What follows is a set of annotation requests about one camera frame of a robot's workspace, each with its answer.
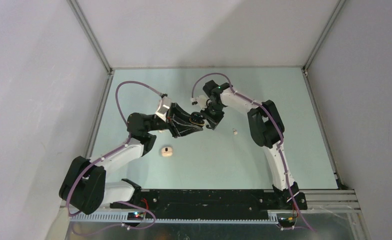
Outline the black earbud charging case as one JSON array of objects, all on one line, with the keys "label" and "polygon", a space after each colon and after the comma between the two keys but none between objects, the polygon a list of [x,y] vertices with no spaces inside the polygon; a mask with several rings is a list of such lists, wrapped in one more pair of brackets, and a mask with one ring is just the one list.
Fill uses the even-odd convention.
[{"label": "black earbud charging case", "polygon": [[189,121],[190,123],[201,127],[205,125],[205,117],[202,113],[199,112],[192,112]]}]

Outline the white earbud charging case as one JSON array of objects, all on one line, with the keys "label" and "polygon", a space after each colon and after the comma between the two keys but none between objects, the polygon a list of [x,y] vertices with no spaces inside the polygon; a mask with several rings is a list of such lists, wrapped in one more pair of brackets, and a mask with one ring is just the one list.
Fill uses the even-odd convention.
[{"label": "white earbud charging case", "polygon": [[163,147],[161,149],[161,156],[163,157],[171,157],[173,155],[173,149],[171,147]]}]

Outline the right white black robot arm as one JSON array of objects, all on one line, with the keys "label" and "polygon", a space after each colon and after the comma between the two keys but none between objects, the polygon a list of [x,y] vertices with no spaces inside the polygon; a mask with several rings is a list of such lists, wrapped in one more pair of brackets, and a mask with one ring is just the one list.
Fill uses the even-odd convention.
[{"label": "right white black robot arm", "polygon": [[191,98],[215,129],[224,117],[224,108],[233,108],[248,118],[250,135],[262,147],[272,175],[275,204],[281,209],[307,209],[304,193],[294,180],[284,152],[284,125],[273,101],[257,102],[238,93],[229,83],[207,82],[204,95]]}]

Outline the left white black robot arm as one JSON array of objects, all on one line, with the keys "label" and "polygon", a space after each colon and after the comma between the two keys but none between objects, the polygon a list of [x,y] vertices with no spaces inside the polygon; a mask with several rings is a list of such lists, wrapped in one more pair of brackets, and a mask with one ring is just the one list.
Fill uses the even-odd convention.
[{"label": "left white black robot arm", "polygon": [[125,181],[107,182],[108,175],[133,160],[146,155],[154,146],[153,131],[168,130],[172,137],[203,130],[206,117],[200,112],[187,113],[177,103],[167,107],[165,114],[132,113],[127,119],[128,139],[114,150],[99,157],[73,159],[59,190],[59,197],[78,212],[92,214],[100,206],[123,201],[129,208],[141,204],[142,195]]}]

